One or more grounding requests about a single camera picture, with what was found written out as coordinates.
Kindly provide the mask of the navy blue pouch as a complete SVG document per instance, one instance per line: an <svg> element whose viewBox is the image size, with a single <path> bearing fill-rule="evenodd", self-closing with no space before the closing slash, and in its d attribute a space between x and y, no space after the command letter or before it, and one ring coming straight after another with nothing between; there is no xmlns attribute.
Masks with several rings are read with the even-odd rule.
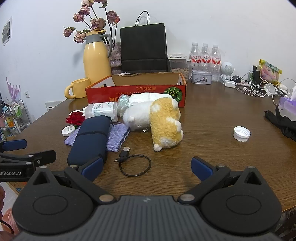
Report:
<svg viewBox="0 0 296 241"><path fill-rule="evenodd" d="M68 165L82 166L99 157L105 161L111 124L111 118L105 115L94 116L83 121L67 157Z"/></svg>

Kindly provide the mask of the small white jar lid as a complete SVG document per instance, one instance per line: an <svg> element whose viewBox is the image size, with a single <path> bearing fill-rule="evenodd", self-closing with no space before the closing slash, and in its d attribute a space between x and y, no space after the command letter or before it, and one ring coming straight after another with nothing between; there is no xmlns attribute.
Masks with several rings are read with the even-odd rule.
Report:
<svg viewBox="0 0 296 241"><path fill-rule="evenodd" d="M68 125L62 129L61 133L64 137L69 137L73 132L75 132L75 130L76 130L75 126Z"/></svg>

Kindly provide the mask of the white ribbed bottle cap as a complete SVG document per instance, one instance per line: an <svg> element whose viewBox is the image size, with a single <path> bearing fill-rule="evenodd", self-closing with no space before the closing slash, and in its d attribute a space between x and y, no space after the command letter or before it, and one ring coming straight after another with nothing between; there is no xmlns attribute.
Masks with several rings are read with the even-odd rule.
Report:
<svg viewBox="0 0 296 241"><path fill-rule="evenodd" d="M251 132L243 127L243 126L236 126L234 128L233 137L239 142L246 142L249 137L251 136Z"/></svg>

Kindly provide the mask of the purple woven cloth bag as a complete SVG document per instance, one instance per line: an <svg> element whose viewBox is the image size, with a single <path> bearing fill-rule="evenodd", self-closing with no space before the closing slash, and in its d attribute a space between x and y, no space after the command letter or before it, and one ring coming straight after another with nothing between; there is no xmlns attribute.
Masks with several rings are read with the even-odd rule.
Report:
<svg viewBox="0 0 296 241"><path fill-rule="evenodd" d="M65 145L73 146L79 129L80 128L67 137L64 142ZM118 152L129 133L130 129L123 123L117 123L114 126L111 126L107 140L107 150L109 152Z"/></svg>

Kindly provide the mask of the red fabric rose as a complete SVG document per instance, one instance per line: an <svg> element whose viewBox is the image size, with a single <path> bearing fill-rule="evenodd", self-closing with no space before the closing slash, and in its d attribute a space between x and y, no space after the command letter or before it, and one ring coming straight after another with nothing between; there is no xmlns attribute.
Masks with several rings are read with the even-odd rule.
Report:
<svg viewBox="0 0 296 241"><path fill-rule="evenodd" d="M81 126L83 121L85 121L85 116L81 111L73 111L66 118L66 123L69 123L73 126Z"/></svg>

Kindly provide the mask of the white yellow plush toy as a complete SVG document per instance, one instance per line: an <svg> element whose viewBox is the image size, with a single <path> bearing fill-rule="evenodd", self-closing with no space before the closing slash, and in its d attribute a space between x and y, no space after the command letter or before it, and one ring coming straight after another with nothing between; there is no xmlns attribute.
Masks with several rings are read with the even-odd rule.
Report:
<svg viewBox="0 0 296 241"><path fill-rule="evenodd" d="M131 131L150 128L153 149L162 149L178 145L184 137L179 121L181 112L178 102L170 97L155 101L134 102L123 114L123 122Z"/></svg>

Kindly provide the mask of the iridescent plastic bag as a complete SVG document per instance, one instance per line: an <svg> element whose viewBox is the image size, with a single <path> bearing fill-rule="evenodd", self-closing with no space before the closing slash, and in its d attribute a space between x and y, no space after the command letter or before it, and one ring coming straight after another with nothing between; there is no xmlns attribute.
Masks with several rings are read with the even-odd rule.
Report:
<svg viewBox="0 0 296 241"><path fill-rule="evenodd" d="M118 101L117 101L117 115L119 117L123 117L124 112L129 108L130 102L129 102L130 96L122 94Z"/></svg>

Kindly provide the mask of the white cloth mask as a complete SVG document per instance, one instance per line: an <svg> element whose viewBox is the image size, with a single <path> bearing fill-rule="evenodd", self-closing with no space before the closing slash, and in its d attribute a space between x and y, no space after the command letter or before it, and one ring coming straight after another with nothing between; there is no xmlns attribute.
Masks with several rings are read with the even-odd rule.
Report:
<svg viewBox="0 0 296 241"><path fill-rule="evenodd" d="M150 92L135 93L129 97L128 102L130 104L135 103L135 102L141 103L141 102L147 102L147 101L155 101L159 98L165 98L165 97L172 98L171 95L162 94L162 93L150 93Z"/></svg>

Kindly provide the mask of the red cardboard box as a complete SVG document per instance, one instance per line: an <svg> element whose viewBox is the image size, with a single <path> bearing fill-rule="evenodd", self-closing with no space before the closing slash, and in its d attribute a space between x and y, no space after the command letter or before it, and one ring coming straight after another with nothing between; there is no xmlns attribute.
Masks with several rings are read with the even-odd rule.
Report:
<svg viewBox="0 0 296 241"><path fill-rule="evenodd" d="M186 81L181 73L137 73L111 75L88 86L88 103L118 101L123 94L161 93L175 99L179 107L185 106Z"/></svg>

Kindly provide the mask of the yellow ceramic mug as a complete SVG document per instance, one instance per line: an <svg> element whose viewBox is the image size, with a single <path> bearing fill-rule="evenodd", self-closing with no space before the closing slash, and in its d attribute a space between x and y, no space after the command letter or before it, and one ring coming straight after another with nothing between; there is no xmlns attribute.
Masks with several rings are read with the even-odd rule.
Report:
<svg viewBox="0 0 296 241"><path fill-rule="evenodd" d="M64 95L67 99L79 99L86 97L85 89L91 85L89 78L81 78L71 82L69 86L65 88Z"/></svg>

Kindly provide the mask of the black glove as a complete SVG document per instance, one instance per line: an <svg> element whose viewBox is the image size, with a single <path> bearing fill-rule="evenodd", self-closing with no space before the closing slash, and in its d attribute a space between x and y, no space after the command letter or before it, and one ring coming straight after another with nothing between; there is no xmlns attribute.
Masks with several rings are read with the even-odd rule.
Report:
<svg viewBox="0 0 296 241"><path fill-rule="evenodd" d="M275 113L270 110L265 110L264 112L264 117L277 128L279 128L285 137L296 141L295 121L291 121L287 116L282 117L280 115L280 110L278 109L278 107L275 108Z"/></svg>

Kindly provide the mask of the white charger adapter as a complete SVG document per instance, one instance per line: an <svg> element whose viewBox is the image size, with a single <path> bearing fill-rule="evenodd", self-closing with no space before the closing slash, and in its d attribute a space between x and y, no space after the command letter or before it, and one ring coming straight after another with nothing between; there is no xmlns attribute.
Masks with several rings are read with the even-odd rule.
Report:
<svg viewBox="0 0 296 241"><path fill-rule="evenodd" d="M224 86L228 88L235 88L236 83L232 80L225 80Z"/></svg>

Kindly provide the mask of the white tin box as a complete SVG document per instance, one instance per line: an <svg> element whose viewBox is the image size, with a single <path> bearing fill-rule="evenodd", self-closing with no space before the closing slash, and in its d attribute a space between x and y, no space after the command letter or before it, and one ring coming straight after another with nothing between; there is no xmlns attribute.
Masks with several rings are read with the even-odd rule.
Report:
<svg viewBox="0 0 296 241"><path fill-rule="evenodd" d="M194 84L210 85L212 83L212 73L206 71L192 70L191 82Z"/></svg>

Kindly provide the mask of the purple tissue pack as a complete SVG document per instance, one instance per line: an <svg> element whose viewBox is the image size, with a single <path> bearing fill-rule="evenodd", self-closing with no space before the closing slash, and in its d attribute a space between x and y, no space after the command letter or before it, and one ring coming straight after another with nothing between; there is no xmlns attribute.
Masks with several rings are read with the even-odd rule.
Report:
<svg viewBox="0 0 296 241"><path fill-rule="evenodd" d="M278 110L282 117L287 117L291 121L296 120L295 86L292 89L290 97L280 98Z"/></svg>

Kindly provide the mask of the white robot toy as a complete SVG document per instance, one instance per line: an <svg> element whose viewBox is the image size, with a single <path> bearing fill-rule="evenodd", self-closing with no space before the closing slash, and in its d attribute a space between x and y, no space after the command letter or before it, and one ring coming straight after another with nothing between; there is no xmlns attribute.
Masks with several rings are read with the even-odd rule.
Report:
<svg viewBox="0 0 296 241"><path fill-rule="evenodd" d="M234 72L234 67L230 62L223 62L221 65L221 75L220 82L224 84L226 81L232 81L232 73Z"/></svg>

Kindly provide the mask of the water bottle right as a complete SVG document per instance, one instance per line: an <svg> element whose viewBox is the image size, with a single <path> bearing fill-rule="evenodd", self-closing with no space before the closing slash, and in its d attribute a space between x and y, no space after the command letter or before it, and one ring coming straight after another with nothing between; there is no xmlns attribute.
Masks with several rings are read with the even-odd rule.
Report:
<svg viewBox="0 0 296 241"><path fill-rule="evenodd" d="M211 63L210 63L213 82L219 81L220 66L221 66L221 54L219 51L219 47L218 45L213 45L212 51L211 51Z"/></svg>

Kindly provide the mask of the water bottle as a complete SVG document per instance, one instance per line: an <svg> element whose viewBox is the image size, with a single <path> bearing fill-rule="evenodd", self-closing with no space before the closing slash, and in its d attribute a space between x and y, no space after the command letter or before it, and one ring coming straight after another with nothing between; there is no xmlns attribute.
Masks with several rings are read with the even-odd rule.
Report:
<svg viewBox="0 0 296 241"><path fill-rule="evenodd" d="M207 43L203 43L202 49L201 49L201 58L200 58L200 70L201 71L208 71L210 62L211 62L211 56L208 48Z"/></svg>
<svg viewBox="0 0 296 241"><path fill-rule="evenodd" d="M212 51L211 51L211 63L210 63L213 82L219 81L220 66L221 66L221 54L219 51L219 47L218 45L213 45Z"/></svg>
<svg viewBox="0 0 296 241"><path fill-rule="evenodd" d="M198 48L198 43L192 42L192 47L190 50L189 58L190 58L190 66L189 66L189 78L192 76L193 70L199 69L200 63L200 50Z"/></svg>

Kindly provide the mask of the clear seed container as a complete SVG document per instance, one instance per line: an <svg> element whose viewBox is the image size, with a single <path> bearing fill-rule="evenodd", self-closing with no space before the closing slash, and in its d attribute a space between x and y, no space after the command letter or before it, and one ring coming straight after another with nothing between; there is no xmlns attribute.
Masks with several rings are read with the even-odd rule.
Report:
<svg viewBox="0 0 296 241"><path fill-rule="evenodd" d="M169 70L172 73L182 73L185 79L189 76L189 64L187 55L168 54Z"/></svg>

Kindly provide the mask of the water bottle middle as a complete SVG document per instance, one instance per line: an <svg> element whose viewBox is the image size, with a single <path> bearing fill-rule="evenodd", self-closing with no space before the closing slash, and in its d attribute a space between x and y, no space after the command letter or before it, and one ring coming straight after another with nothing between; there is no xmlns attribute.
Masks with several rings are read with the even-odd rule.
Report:
<svg viewBox="0 0 296 241"><path fill-rule="evenodd" d="M200 70L201 71L208 71L210 62L211 62L211 56L208 48L207 43L203 43L202 49L201 49L201 58L200 58Z"/></svg>

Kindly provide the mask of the yellow snack bag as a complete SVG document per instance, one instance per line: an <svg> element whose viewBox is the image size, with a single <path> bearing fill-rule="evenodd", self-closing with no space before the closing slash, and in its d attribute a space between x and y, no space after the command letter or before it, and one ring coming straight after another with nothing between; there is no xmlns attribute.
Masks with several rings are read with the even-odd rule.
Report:
<svg viewBox="0 0 296 241"><path fill-rule="evenodd" d="M271 83L271 84L277 84L280 75L282 74L282 70L278 67L268 63L267 61L260 59L259 60L259 66L260 66L260 77Z"/></svg>

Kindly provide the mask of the water bottle left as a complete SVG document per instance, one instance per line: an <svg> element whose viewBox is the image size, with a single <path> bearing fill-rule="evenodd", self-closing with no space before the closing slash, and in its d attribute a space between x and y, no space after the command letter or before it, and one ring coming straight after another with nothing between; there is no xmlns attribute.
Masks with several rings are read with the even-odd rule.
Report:
<svg viewBox="0 0 296 241"><path fill-rule="evenodd" d="M200 63L200 50L198 48L198 43L192 42L192 47L190 50L189 58L190 58L190 66L189 66L189 78L192 76L193 70L199 69Z"/></svg>

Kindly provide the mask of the pink glitter vase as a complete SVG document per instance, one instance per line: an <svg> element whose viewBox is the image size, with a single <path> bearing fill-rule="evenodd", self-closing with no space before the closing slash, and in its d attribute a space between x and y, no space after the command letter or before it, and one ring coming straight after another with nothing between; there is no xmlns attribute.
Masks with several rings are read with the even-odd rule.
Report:
<svg viewBox="0 0 296 241"><path fill-rule="evenodd" d="M121 44L115 43L109 57L111 74L120 74L121 71Z"/></svg>

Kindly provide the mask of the yellow thermos jug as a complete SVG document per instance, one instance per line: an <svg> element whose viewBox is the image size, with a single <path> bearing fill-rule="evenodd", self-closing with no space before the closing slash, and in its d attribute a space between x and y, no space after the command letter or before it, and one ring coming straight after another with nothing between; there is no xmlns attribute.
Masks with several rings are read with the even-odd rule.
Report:
<svg viewBox="0 0 296 241"><path fill-rule="evenodd" d="M86 34L83 64L86 78L94 84L111 75L109 57L113 50L110 34L91 31Z"/></svg>

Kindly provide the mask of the black paper bag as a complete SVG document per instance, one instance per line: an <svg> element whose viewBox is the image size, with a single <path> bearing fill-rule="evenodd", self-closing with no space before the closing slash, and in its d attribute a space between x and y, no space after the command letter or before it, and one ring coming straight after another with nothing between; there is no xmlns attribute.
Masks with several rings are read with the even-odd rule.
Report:
<svg viewBox="0 0 296 241"><path fill-rule="evenodd" d="M147 23L140 25L142 15ZM166 29L163 23L151 24L148 11L142 11L135 25L120 29L121 71L150 73L168 71Z"/></svg>

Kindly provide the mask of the dried pink flowers bouquet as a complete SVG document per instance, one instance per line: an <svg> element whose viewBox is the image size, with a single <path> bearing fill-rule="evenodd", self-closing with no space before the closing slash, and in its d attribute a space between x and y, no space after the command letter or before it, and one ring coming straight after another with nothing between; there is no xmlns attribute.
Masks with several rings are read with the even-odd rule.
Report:
<svg viewBox="0 0 296 241"><path fill-rule="evenodd" d="M105 18L99 17L94 9L94 4L101 4L101 9L104 9ZM81 8L77 13L74 13L73 21L75 23L85 23L84 30L77 30L75 27L67 27L63 30L63 36L69 38L73 35L73 41L79 44L86 42L86 34L93 31L98 31L100 35L106 33L105 27L109 27L110 40L103 37L105 44L115 44L117 27L120 22L120 16L115 11L107 11L108 1L81 1Z"/></svg>

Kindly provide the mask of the white wall heater panel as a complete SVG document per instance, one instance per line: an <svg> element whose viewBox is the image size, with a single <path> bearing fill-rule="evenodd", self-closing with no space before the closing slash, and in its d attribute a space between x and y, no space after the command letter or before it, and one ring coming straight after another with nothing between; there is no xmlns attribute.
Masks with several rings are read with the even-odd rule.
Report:
<svg viewBox="0 0 296 241"><path fill-rule="evenodd" d="M45 102L45 106L46 106L47 111L50 111L54 107L59 105L60 103L62 103L62 101L47 101L47 102Z"/></svg>

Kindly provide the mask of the wall poster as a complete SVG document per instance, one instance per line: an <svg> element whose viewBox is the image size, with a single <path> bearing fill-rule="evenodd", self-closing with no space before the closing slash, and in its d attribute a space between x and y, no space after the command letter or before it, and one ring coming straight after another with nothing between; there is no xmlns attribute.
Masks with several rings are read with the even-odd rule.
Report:
<svg viewBox="0 0 296 241"><path fill-rule="evenodd" d="M3 46L11 39L11 25L12 25L12 17L8 20L8 22L4 25L2 31L2 44Z"/></svg>

